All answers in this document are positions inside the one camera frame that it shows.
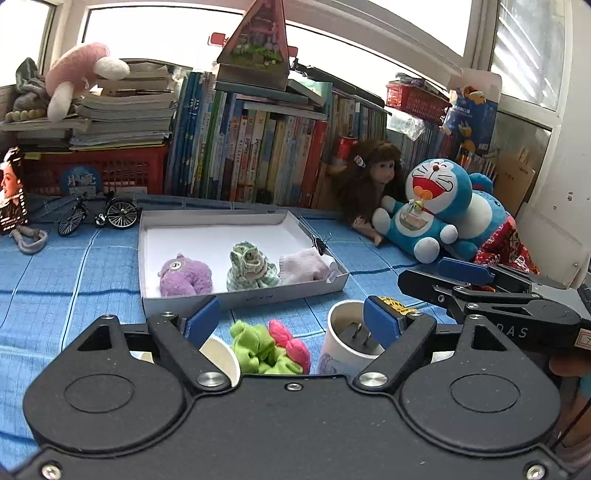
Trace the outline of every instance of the pink plush toy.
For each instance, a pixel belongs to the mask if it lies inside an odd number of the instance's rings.
[[[293,338],[291,332],[278,320],[269,322],[269,334],[278,346],[287,351],[287,356],[304,369],[303,374],[310,373],[310,352],[306,344],[298,338]]]
[[[200,261],[191,260],[178,254],[168,260],[158,273],[160,294],[163,297],[175,295],[207,295],[212,292],[212,271]]]
[[[72,99],[94,87],[97,75],[121,80],[129,75],[129,66],[123,60],[109,57],[109,49],[102,43],[85,43],[64,53],[45,78],[45,88],[51,96],[47,118],[52,122],[63,120]]]

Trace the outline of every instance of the purple plush toy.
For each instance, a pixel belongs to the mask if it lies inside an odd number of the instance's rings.
[[[168,260],[158,273],[160,294],[163,297],[175,295],[206,295],[212,292],[212,271],[197,260],[178,254]]]

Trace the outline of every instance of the white plush foot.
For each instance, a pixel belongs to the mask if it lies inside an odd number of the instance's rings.
[[[421,238],[414,245],[414,256],[421,263],[431,263],[439,255],[439,242],[432,236]]]
[[[72,82],[62,82],[56,87],[47,107],[47,118],[51,122],[59,122],[66,117],[70,111],[73,94],[74,84]]]
[[[378,208],[371,217],[371,223],[379,233],[386,235],[390,230],[390,215],[383,208]]]
[[[441,229],[439,237],[444,244],[450,245],[457,240],[457,228],[454,225],[446,225]]]
[[[385,197],[382,198],[382,202],[380,204],[380,207],[382,207],[388,213],[392,214],[395,206],[396,206],[396,200],[394,200],[392,197],[389,197],[388,195],[386,195]]]
[[[94,73],[108,80],[121,80],[129,75],[129,65],[113,57],[102,57],[97,60],[93,70]]]

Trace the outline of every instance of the yellow mesh object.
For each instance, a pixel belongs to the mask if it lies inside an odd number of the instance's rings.
[[[407,313],[410,313],[410,312],[418,312],[417,309],[405,307],[398,300],[391,299],[390,297],[378,297],[378,298],[380,300],[382,300],[386,305],[388,305],[389,307],[392,307],[394,310],[396,310],[400,315],[406,315]]]

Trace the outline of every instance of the silver bolt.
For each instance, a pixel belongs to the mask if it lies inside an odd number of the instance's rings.
[[[541,480],[546,475],[546,468],[544,465],[533,465],[530,466],[525,474],[527,480]]]
[[[304,388],[304,385],[302,385],[301,383],[288,383],[285,386],[285,389],[290,391],[290,392],[299,392],[302,388]]]
[[[47,480],[60,480],[61,478],[61,470],[51,463],[47,463],[41,467],[41,474]]]
[[[359,383],[364,387],[381,387],[388,381],[388,377],[380,372],[366,372],[359,376]]]
[[[202,387],[219,387],[225,381],[221,372],[205,372],[197,377],[197,383]]]

